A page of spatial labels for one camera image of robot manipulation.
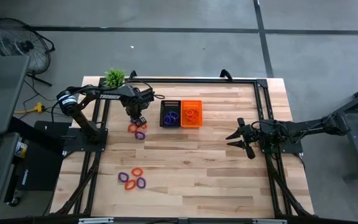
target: concrete floor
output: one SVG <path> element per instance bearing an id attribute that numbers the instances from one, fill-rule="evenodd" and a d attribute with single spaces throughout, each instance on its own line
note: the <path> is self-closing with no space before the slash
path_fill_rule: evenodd
<path id="1" fill-rule="evenodd" d="M 358 0 L 260 0 L 266 29 L 358 30 Z M 30 25 L 96 27 L 257 28 L 252 0 L 0 0 L 0 17 Z M 226 68 L 234 77 L 266 77 L 258 34 L 42 32 L 55 42 L 52 64 L 36 84 L 53 99 L 84 75 L 110 67 L 128 74 L 215 77 Z M 320 118 L 350 100 L 358 90 L 357 35 L 268 35 L 274 77 L 284 78 L 294 121 Z M 17 104 L 32 96 L 23 88 Z M 28 103 L 29 107 L 37 101 Z M 31 114 L 29 124 L 49 120 Z M 67 118 L 58 116 L 58 120 Z M 320 134 L 302 140 L 306 175 L 315 213 L 358 221 L 358 171 L 346 137 Z M 0 206 L 0 218 L 41 215 L 50 192 L 31 192 L 16 208 Z"/>

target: black box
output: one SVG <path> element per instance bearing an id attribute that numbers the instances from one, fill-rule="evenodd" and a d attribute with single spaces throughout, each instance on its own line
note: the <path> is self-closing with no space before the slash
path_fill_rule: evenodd
<path id="1" fill-rule="evenodd" d="M 164 118 L 171 113 L 171 115 L 178 116 L 172 124 L 165 124 Z M 180 127 L 180 100 L 162 100 L 160 109 L 160 127 L 163 128 L 178 128 Z"/>

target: desk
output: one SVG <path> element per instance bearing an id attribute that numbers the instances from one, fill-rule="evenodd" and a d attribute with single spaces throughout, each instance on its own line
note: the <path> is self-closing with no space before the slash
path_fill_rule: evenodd
<path id="1" fill-rule="evenodd" d="M 100 77 L 84 77 L 83 85 L 97 85 Z M 141 84 L 134 84 L 140 89 Z M 151 83 L 166 100 L 202 100 L 203 127 L 164 129 L 159 126 L 160 100 L 142 113 L 147 119 L 145 141 L 127 132 L 129 118 L 119 101 L 110 104 L 108 145 L 102 153 L 93 217 L 273 217 L 264 156 L 254 145 L 250 160 L 239 148 L 227 146 L 226 136 L 237 128 L 237 118 L 258 120 L 252 85 Z M 275 119 L 291 120 L 282 79 L 268 79 Z M 93 104 L 83 110 L 90 120 Z M 74 152 L 62 164 L 51 212 L 58 210 L 76 189 L 84 153 Z M 298 201 L 313 213 L 305 172 L 299 159 L 283 154 L 287 184 Z M 144 169 L 147 187 L 125 191 L 119 172 Z M 86 204 L 87 190 L 83 197 Z M 277 190 L 283 210 L 282 194 Z"/>

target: orange basket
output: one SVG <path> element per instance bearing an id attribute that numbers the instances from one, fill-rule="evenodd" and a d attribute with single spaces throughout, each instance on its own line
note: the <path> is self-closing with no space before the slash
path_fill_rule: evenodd
<path id="1" fill-rule="evenodd" d="M 203 102 L 201 100 L 182 100 L 180 107 L 180 126 L 199 128 L 203 125 Z"/>

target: fan stand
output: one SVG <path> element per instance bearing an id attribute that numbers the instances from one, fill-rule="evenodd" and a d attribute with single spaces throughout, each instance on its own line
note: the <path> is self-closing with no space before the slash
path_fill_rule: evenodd
<path id="1" fill-rule="evenodd" d="M 27 73 L 26 75 L 27 75 L 28 77 L 31 77 L 32 79 L 34 79 L 34 80 L 40 82 L 40 83 L 43 83 L 43 84 L 49 86 L 49 87 L 52 86 L 51 83 L 49 83 L 49 82 L 47 82 L 47 81 L 45 81 L 45 80 L 42 80 L 42 79 L 40 79 L 40 78 L 35 77 L 35 75 L 34 75 L 33 73 Z"/>

